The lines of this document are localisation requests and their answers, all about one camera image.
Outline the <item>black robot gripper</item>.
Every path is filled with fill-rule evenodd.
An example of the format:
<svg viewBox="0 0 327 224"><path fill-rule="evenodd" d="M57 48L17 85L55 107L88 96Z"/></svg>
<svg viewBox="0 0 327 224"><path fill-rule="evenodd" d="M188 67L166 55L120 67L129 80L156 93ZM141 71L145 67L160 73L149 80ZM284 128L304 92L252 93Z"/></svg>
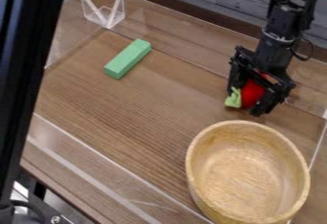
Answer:
<svg viewBox="0 0 327 224"><path fill-rule="evenodd" d="M229 59L226 94L232 89L241 89L250 78L262 87L262 95L250 108L250 115L260 117L268 114L278 103L282 103L290 90L296 87L285 70L268 70L257 61L253 51L242 46L234 47L234 55Z"/></svg>

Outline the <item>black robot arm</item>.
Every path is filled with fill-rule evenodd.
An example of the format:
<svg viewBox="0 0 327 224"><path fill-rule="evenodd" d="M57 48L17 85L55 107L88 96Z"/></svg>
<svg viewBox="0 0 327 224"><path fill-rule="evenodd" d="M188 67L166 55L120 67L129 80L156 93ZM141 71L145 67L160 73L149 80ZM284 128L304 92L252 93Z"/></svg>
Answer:
<svg viewBox="0 0 327 224"><path fill-rule="evenodd" d="M310 28L316 1L269 0L256 49L234 48L224 104L246 109L254 117L269 113L296 87L286 67L293 58L308 59L296 50Z"/></svg>

